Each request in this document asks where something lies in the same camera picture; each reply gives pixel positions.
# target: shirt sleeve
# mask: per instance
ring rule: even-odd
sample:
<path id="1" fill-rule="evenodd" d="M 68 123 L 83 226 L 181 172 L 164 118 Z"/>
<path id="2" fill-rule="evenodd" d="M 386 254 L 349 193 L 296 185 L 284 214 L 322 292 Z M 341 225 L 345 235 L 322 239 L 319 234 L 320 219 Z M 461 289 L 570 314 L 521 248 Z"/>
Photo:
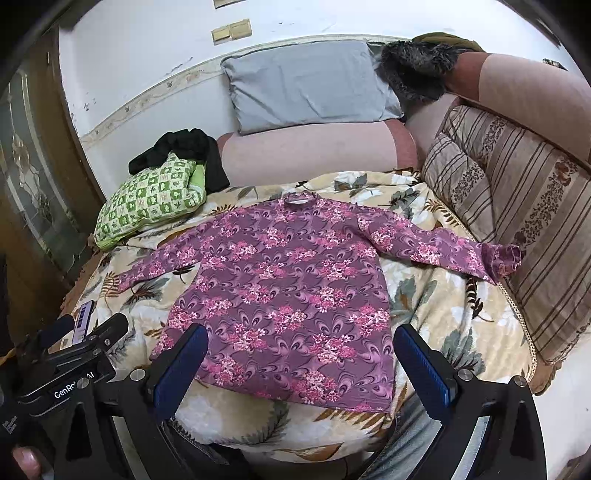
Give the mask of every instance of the shirt sleeve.
<path id="1" fill-rule="evenodd" d="M 421 230 L 388 210 L 357 206 L 359 229 L 381 253 L 398 260 L 437 265 L 467 273 L 494 285 L 521 265 L 516 245 L 473 242 L 447 228 Z"/>
<path id="2" fill-rule="evenodd" d="M 200 262 L 217 229 L 217 222 L 204 222 L 154 250 L 133 268 L 117 276 L 118 292 L 123 292 L 138 282 Z"/>

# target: green patterned pillow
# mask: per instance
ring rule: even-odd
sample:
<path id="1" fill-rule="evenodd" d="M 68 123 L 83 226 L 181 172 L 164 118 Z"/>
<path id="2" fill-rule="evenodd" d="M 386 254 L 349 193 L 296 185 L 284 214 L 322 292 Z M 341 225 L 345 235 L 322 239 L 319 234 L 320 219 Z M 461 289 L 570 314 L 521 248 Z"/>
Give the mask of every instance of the green patterned pillow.
<path id="1" fill-rule="evenodd" d="M 205 197 L 205 167 L 171 152 L 161 167 L 128 178 L 103 205 L 96 222 L 96 245 L 107 250 L 144 225 L 195 211 Z"/>

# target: long-sleeve shirt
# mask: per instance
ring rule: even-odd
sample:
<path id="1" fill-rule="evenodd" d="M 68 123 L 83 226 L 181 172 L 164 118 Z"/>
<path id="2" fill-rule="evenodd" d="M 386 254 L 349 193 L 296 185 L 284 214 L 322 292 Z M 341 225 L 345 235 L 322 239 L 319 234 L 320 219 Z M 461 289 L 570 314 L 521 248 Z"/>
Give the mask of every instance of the long-sleeve shirt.
<path id="1" fill-rule="evenodd" d="M 201 381 L 265 398 L 387 411 L 394 367 L 379 254 L 491 283 L 515 271 L 515 245 L 424 231 L 379 208 L 315 193 L 237 208 L 189 229 L 118 278 L 119 291 L 201 262 L 152 352 L 193 323 L 209 350 Z"/>

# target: beige blanket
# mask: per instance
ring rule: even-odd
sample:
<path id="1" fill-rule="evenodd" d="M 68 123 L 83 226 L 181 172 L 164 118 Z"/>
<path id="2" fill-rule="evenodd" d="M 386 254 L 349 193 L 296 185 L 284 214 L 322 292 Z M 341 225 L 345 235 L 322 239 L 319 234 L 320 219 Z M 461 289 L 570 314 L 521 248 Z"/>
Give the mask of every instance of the beige blanket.
<path id="1" fill-rule="evenodd" d="M 127 316 L 129 332 L 109 353 L 119 377 L 148 363 L 169 308 L 199 268 L 183 268 L 119 295 L 114 275 L 209 216 L 304 189 L 331 199 L 403 213 L 423 229 L 444 226 L 458 235 L 469 235 L 427 185 L 408 172 L 342 172 L 303 185 L 240 187 L 210 195 L 190 217 L 142 232 L 105 254 L 77 302 L 74 313 L 84 302 L 97 301 L 91 317 L 93 327 L 116 312 Z M 502 287 L 438 267 L 385 258 L 381 264 L 391 299 L 393 330 L 410 322 L 455 368 L 470 368 L 485 380 L 507 382 L 516 374 L 528 379 L 534 375 L 535 354 L 530 337 Z M 65 338 L 62 347 L 70 341 Z M 200 443 L 267 452 L 275 459 L 290 462 L 332 460 L 372 450 L 381 445 L 396 412 L 413 393 L 396 360 L 394 365 L 394 401 L 389 414 L 266 400 L 193 381 L 174 425 L 188 439 Z"/>

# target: gray jeans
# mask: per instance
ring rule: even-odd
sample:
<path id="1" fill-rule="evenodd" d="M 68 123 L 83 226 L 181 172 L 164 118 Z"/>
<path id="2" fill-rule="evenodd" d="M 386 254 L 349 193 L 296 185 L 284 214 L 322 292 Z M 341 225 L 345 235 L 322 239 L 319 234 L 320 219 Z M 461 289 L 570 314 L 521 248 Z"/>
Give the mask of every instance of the gray jeans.
<path id="1" fill-rule="evenodd" d="M 453 480 L 465 479 L 468 475 L 487 423 L 488 418 L 482 417 L 476 424 Z M 440 427 L 439 421 L 429 418 L 418 396 L 412 396 L 400 409 L 392 438 L 360 480 L 406 480 L 431 445 Z"/>

